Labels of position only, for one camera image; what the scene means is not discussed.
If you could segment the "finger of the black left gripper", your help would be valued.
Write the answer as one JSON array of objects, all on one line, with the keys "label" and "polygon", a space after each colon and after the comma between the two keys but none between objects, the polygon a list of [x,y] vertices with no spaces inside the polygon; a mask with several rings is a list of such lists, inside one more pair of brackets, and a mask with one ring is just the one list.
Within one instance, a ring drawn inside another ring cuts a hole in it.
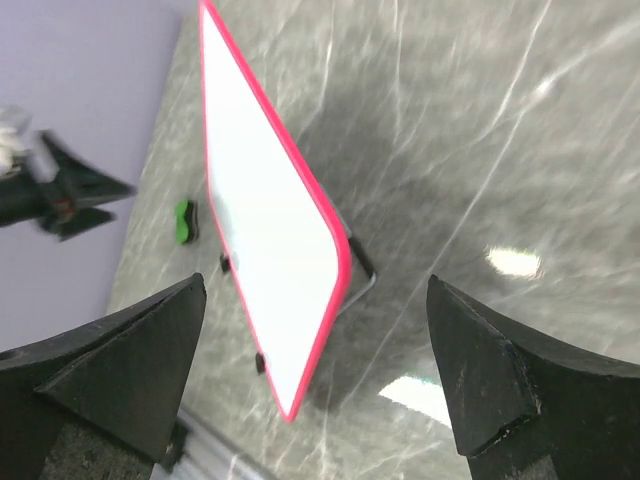
[{"label": "finger of the black left gripper", "polygon": [[47,133],[47,150],[58,167],[53,182],[79,205],[111,203],[136,193],[134,186],[90,165],[54,132]]},{"label": "finger of the black left gripper", "polygon": [[87,208],[80,210],[70,219],[62,222],[58,227],[57,235],[61,241],[65,241],[109,223],[114,219],[115,215],[110,211],[99,208]]}]

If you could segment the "green whiteboard eraser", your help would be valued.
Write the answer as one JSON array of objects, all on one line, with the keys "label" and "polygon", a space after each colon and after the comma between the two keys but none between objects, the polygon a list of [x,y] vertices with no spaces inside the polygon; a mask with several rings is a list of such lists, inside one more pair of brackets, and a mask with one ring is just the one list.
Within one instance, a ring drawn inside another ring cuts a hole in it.
[{"label": "green whiteboard eraser", "polygon": [[174,207],[175,241],[179,245],[193,243],[199,237],[197,203],[185,199]]}]

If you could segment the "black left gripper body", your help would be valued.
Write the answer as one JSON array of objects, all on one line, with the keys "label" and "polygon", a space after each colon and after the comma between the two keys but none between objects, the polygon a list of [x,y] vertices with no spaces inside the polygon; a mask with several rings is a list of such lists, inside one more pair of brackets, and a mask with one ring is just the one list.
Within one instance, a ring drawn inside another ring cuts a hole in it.
[{"label": "black left gripper body", "polygon": [[79,235],[80,217],[70,177],[80,156],[65,145],[53,130],[38,130],[37,136],[58,168],[52,180],[39,183],[44,214],[38,218],[38,225],[53,235]]}]

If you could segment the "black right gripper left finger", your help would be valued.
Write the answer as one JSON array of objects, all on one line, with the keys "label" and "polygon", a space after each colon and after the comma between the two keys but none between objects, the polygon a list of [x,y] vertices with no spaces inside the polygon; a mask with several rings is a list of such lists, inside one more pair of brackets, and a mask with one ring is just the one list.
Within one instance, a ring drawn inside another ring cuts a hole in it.
[{"label": "black right gripper left finger", "polygon": [[4,479],[147,479],[174,451],[206,307],[201,274],[1,354]]}]

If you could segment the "pink framed whiteboard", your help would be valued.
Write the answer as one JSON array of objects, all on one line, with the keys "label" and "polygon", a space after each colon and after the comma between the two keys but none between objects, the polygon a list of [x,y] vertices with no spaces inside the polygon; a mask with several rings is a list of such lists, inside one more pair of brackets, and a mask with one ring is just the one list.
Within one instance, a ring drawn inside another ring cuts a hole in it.
[{"label": "pink framed whiteboard", "polygon": [[346,232],[219,12],[200,5],[210,204],[266,374],[293,421],[351,282]]}]

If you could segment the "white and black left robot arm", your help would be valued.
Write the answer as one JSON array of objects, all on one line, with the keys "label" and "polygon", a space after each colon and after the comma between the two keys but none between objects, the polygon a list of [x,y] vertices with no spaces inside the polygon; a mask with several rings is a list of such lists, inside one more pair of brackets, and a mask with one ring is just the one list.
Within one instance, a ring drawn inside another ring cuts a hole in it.
[{"label": "white and black left robot arm", "polygon": [[14,154],[12,170],[1,177],[1,225],[34,220],[65,241],[113,221],[115,215],[100,207],[133,196],[136,188],[85,163],[53,131],[38,134],[58,171],[52,180],[40,182],[31,155]]}]

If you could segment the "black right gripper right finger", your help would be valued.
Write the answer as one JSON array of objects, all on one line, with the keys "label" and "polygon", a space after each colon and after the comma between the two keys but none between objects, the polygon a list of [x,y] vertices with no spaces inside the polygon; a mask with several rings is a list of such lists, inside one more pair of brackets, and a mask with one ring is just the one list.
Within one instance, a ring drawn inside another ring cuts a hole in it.
[{"label": "black right gripper right finger", "polygon": [[639,367],[504,316],[431,276],[431,345],[475,479],[636,479]]}]

